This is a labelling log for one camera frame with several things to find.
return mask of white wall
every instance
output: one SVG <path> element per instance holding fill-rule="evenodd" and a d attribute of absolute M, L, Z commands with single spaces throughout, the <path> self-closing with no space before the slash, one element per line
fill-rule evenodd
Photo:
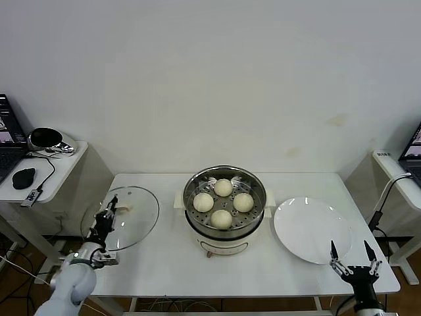
<path fill-rule="evenodd" d="M 337 171 L 421 119 L 419 1 L 57 1 L 0 7 L 25 129 L 117 172 Z"/>

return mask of stainless steel pot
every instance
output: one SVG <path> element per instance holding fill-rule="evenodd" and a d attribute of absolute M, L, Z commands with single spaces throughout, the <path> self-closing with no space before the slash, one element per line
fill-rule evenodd
<path fill-rule="evenodd" d="M 230 196 L 224 198 L 214 193 L 215 182 L 219 179 L 231 181 L 234 190 Z M 210 194 L 214 200 L 213 208 L 206 213 L 196 211 L 193 206 L 194 197 L 202 192 Z M 248 213 L 240 213 L 234 209 L 234 197 L 240 193 L 250 194 L 255 202 Z M 262 182 L 249 171 L 233 166 L 215 166 L 191 177 L 184 188 L 183 202 L 186 219 L 194 230 L 213 240 L 232 241 L 250 235 L 259 227 L 266 205 L 266 191 Z M 232 215 L 232 225 L 227 230 L 211 225 L 211 216 L 219 209 L 225 209 Z"/>

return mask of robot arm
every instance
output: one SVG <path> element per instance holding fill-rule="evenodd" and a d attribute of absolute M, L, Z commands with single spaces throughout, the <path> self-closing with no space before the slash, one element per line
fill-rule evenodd
<path fill-rule="evenodd" d="M 373 284 L 379 279 L 379 270 L 382 261 L 378 261 L 374 250 L 364 241 L 366 253 L 370 260 L 370 266 L 348 266 L 340 260 L 333 241 L 331 241 L 330 255 L 332 260 L 330 266 L 354 290 L 357 304 L 354 311 L 357 316 L 386 316 L 397 315 L 396 313 L 385 313 L 383 305 L 377 300 Z"/>
<path fill-rule="evenodd" d="M 97 284 L 94 270 L 118 264 L 117 254 L 105 250 L 105 239 L 113 231 L 117 201 L 114 196 L 107 208 L 95 216 L 96 223 L 87 241 L 78 252 L 66 257 L 51 280 L 53 295 L 37 310 L 36 316 L 76 316 Z"/>

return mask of table leg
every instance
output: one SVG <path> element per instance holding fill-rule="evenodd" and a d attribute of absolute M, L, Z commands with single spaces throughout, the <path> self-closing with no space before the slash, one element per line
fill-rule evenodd
<path fill-rule="evenodd" d="M 390 256 L 390 266 L 401 268 L 403 275 L 405 275 L 405 278 L 410 285 L 420 284 L 415 272 L 409 265 L 407 257 L 421 247 L 421 236 L 415 236 L 402 248 L 400 248 L 396 242 L 390 242 L 389 247 L 393 252 L 393 255 Z"/>
<path fill-rule="evenodd" d="M 26 242 L 19 237 L 19 235 L 11 228 L 10 224 L 0 217 L 0 232 L 5 235 L 12 242 L 16 242 L 19 247 L 23 248 L 26 246 Z"/>
<path fill-rule="evenodd" d="M 121 316 L 124 313 L 123 307 L 120 306 L 112 298 L 104 298 L 100 296 L 90 296 L 89 299 L 97 304 L 100 308 L 104 309 L 112 316 Z"/>
<path fill-rule="evenodd" d="M 8 203 L 0 203 L 0 207 L 9 213 L 18 213 L 18 218 L 9 224 L 13 226 L 23 237 L 33 244 L 40 252 L 42 252 L 52 262 L 59 262 L 62 255 L 34 228 L 33 224 L 26 218 L 25 212 L 30 209 L 20 210 Z"/>
<path fill-rule="evenodd" d="M 137 303 L 137 298 L 132 298 L 132 301 L 130 302 L 129 311 L 136 311 L 136 303 Z"/>
<path fill-rule="evenodd" d="M 318 296 L 313 296 L 314 299 L 314 304 L 316 305 L 316 309 L 318 311 L 322 311 L 322 303 L 320 303 L 320 299 L 318 298 Z"/>

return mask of white table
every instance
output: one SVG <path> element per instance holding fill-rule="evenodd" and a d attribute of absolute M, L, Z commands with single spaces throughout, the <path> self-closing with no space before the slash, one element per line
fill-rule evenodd
<path fill-rule="evenodd" d="M 43 185 L 43 192 L 39 196 L 37 203 L 47 203 L 51 201 L 68 175 L 72 172 L 76 163 L 80 160 L 87 149 L 87 142 L 77 142 L 78 149 L 75 154 L 70 157 L 61 159 L 50 158 L 50 162 L 54 164 L 56 171 Z M 15 190 L 12 186 L 12 176 L 16 171 L 35 168 L 36 175 L 34 183 L 26 189 Z M 41 182 L 53 170 L 52 166 L 46 159 L 33 158 L 23 159 L 8 177 L 0 184 L 0 209 L 1 215 L 16 229 L 23 237 L 33 244 L 40 252 L 42 252 L 51 261 L 57 261 L 60 257 L 59 251 L 54 248 L 41 234 L 37 228 L 27 218 L 27 213 L 31 211 L 28 208 L 15 207 L 14 203 L 22 203 L 28 194 L 34 188 L 37 188 Z"/>
<path fill-rule="evenodd" d="M 373 152 L 374 160 L 377 161 L 389 178 L 406 173 L 397 161 L 399 155 L 400 153 L 397 151 L 376 150 Z M 415 211 L 421 211 L 421 188 L 412 179 L 402 179 L 396 182 L 395 186 Z M 390 257 L 390 265 L 400 267 L 410 285 L 420 284 L 407 261 L 407 257 L 421 248 L 421 233 L 414 236 L 402 248 L 396 242 L 390 242 L 389 246 L 393 252 Z"/>
<path fill-rule="evenodd" d="M 369 231 L 345 185 L 334 173 L 256 174 L 279 204 L 293 196 L 327 201 L 349 221 L 353 247 L 343 260 L 348 265 L 368 264 L 364 240 L 383 260 L 377 293 L 400 289 L 393 271 Z M 120 251 L 120 264 L 96 270 L 98 297 L 296 297 L 352 294 L 328 265 L 315 265 L 295 257 L 274 234 L 272 219 L 265 219 L 253 245 L 242 253 L 210 259 L 192 240 L 191 229 L 173 209 L 174 195 L 190 174 L 118 174 L 111 188 L 142 186 L 158 198 L 161 213 L 152 232 L 137 245 Z"/>

